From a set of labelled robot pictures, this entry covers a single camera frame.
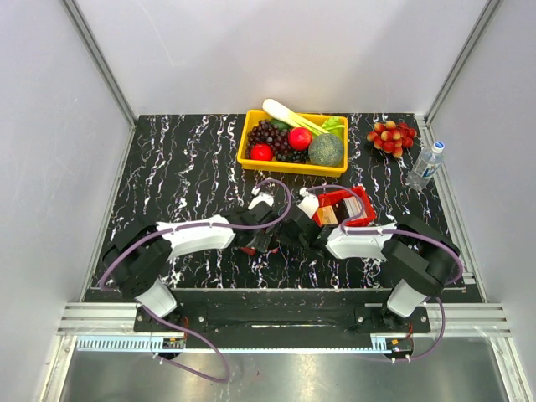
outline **dark grape bunch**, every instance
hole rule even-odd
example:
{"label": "dark grape bunch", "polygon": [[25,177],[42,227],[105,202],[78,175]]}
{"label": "dark grape bunch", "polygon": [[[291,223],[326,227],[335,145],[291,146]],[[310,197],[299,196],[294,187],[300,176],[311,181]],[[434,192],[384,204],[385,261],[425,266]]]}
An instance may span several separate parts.
{"label": "dark grape bunch", "polygon": [[259,121],[259,125],[253,127],[248,133],[248,146],[245,149],[245,157],[250,159],[251,148],[257,144],[269,145],[278,162],[305,163],[307,161],[307,149],[296,151],[288,143],[289,130],[279,130],[277,126],[267,120]]}

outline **black marble table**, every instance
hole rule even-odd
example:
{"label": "black marble table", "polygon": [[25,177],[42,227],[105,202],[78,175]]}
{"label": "black marble table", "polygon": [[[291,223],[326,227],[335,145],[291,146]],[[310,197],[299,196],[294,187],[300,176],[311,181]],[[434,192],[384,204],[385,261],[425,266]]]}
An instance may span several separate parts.
{"label": "black marble table", "polygon": [[[245,171],[236,162],[244,115],[140,116],[106,231],[108,242],[136,214],[155,221],[202,219],[250,200],[250,190],[266,177],[279,178],[297,195],[299,188],[321,183],[365,187],[376,224],[413,214],[448,234],[441,201],[432,183],[423,193],[404,185],[420,151],[420,139],[396,160],[366,140],[376,121],[406,122],[418,129],[411,114],[349,114],[348,170],[340,178]],[[283,191],[276,206],[283,207]],[[95,268],[91,287],[104,271]],[[373,259],[333,260],[311,257],[304,250],[281,247],[278,253],[249,256],[237,249],[211,250],[177,258],[162,276],[172,288],[326,288],[391,287]]]}

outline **plastic bottle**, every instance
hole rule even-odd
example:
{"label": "plastic bottle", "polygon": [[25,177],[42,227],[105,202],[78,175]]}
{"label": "plastic bottle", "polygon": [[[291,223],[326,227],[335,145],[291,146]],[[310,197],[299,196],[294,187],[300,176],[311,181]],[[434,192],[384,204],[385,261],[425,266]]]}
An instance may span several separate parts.
{"label": "plastic bottle", "polygon": [[422,191],[445,160],[444,149],[445,144],[439,141],[434,142],[431,147],[423,148],[413,169],[408,173],[406,184],[417,191]]}

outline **cantaloupe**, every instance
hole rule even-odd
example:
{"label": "cantaloupe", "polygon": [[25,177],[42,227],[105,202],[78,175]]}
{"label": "cantaloupe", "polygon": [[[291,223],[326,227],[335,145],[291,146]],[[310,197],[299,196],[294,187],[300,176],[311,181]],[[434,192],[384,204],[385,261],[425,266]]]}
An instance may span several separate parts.
{"label": "cantaloupe", "polygon": [[344,145],[333,134],[321,134],[312,139],[308,152],[315,165],[338,166],[344,157]]}

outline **yellow tray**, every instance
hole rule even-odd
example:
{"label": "yellow tray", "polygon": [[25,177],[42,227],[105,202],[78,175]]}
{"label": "yellow tray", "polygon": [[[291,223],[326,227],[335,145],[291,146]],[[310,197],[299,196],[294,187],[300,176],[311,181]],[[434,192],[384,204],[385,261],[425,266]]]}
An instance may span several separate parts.
{"label": "yellow tray", "polygon": [[[305,117],[309,121],[321,126],[330,116],[325,115],[308,115],[305,113],[298,113],[298,115]],[[248,132],[253,127],[259,124],[261,120],[271,120],[271,116],[265,111],[248,111],[245,115],[244,130],[242,131],[242,138],[240,138],[240,145],[238,147],[238,153],[236,160],[243,169],[248,170],[268,170],[271,172],[284,172],[284,173],[296,173],[296,174],[311,174],[313,176],[329,176],[330,178],[339,178],[348,169],[348,119],[346,117],[340,117],[344,124],[343,133],[343,145],[344,156],[343,160],[338,166],[318,166],[311,163],[287,163],[277,161],[254,161],[252,159],[245,158],[245,148],[248,142]]]}

